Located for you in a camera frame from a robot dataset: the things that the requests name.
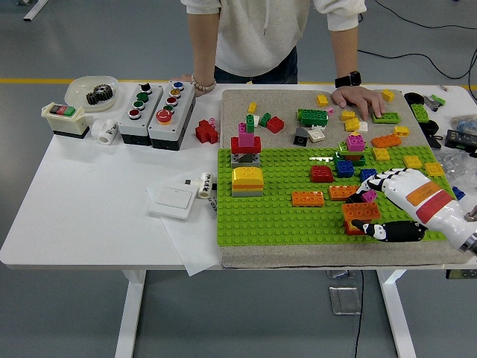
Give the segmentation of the person's left hand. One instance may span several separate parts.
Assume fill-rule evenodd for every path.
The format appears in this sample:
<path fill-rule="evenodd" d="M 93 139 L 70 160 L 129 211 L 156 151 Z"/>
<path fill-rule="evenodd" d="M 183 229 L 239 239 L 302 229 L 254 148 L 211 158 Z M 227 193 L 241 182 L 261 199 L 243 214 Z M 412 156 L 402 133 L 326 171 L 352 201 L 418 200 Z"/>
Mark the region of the person's left hand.
<path fill-rule="evenodd" d="M 383 97 L 377 92 L 361 86 L 339 87 L 332 93 L 332 100 L 341 108 L 345 108 L 348 104 L 355 105 L 363 120 L 368 119 L 370 110 L 378 117 L 385 112 Z"/>

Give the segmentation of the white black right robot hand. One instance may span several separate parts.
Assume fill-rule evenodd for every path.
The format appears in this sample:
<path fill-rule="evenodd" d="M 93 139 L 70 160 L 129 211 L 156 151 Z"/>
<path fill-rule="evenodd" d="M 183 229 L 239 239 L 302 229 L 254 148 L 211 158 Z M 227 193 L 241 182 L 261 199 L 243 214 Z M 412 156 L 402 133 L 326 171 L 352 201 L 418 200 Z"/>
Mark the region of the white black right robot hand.
<path fill-rule="evenodd" d="M 358 188 L 360 196 L 381 191 L 390 202 L 404 210 L 410 221 L 352 225 L 382 242 L 417 242 L 427 230 L 442 233 L 462 252 L 476 254 L 476 220 L 469 220 L 461 205 L 447 191 L 416 169 L 391 169 L 366 179 Z"/>

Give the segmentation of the person's right hand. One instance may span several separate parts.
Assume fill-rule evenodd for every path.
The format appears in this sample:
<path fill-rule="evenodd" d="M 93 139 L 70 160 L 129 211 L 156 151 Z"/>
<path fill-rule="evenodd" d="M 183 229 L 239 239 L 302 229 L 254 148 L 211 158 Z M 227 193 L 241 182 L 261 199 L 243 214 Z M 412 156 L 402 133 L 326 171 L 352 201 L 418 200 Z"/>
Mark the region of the person's right hand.
<path fill-rule="evenodd" d="M 195 85 L 195 95 L 197 97 L 205 95 L 216 86 L 214 75 L 202 75 L 202 74 L 183 74 L 171 78 L 171 81 L 190 82 Z"/>

